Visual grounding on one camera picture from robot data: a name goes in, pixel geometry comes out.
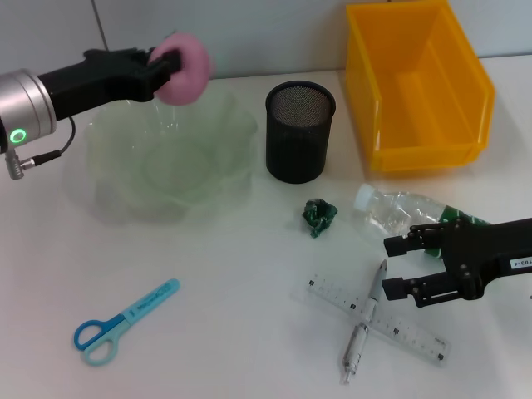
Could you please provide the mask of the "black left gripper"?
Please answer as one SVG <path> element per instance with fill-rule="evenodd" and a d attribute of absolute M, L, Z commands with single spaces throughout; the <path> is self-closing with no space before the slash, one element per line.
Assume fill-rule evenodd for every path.
<path fill-rule="evenodd" d="M 153 47 L 91 49 L 82 62 L 41 74 L 39 80 L 60 121 L 113 101 L 150 101 L 160 81 L 169 81 L 181 69 L 182 55 L 176 49 L 161 54 Z"/>

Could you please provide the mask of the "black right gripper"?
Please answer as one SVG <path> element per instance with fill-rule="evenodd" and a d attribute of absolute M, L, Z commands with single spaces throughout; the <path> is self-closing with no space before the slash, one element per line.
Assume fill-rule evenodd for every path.
<path fill-rule="evenodd" d="M 383 241 L 388 256 L 424 250 L 441 255 L 447 222 L 412 225 L 406 234 Z M 389 301 L 411 295 L 418 308 L 463 298 L 483 297 L 486 286 L 498 278 L 531 272 L 531 220 L 477 225 L 469 222 L 444 235 L 442 258 L 447 273 L 420 278 L 389 278 L 382 281 Z"/>

